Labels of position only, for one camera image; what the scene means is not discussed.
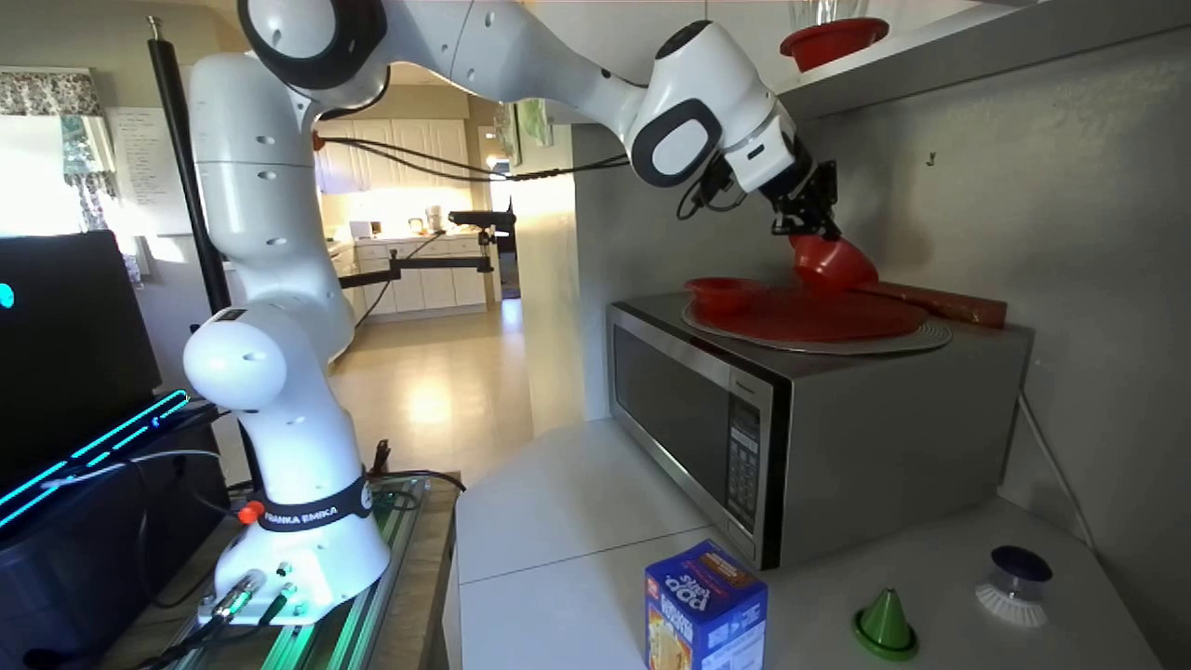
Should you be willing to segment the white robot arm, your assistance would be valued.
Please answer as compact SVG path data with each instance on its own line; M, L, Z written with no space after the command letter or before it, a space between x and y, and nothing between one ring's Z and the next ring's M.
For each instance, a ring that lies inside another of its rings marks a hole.
M185 343L185 379L235 414L262 501L217 556L208 626L312 626L364 594L396 550L374 514L359 432L329 365L359 329L351 286L389 286L431 257L369 243L344 270L315 203L315 122L378 102L397 64L484 99L543 96L606 127L652 186L724 169L773 208L781 234L832 234L832 167L740 45L699 17L626 80L518 0L237 0L241 56L189 69L189 146L208 238L241 281Z

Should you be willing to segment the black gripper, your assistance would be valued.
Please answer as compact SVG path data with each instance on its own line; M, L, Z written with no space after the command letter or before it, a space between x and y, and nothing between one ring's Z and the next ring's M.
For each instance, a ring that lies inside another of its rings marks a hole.
M839 238L833 203L839 203L839 164L823 158L801 158L784 167L779 178L765 186L765 197L770 202L773 234L814 234L814 238Z

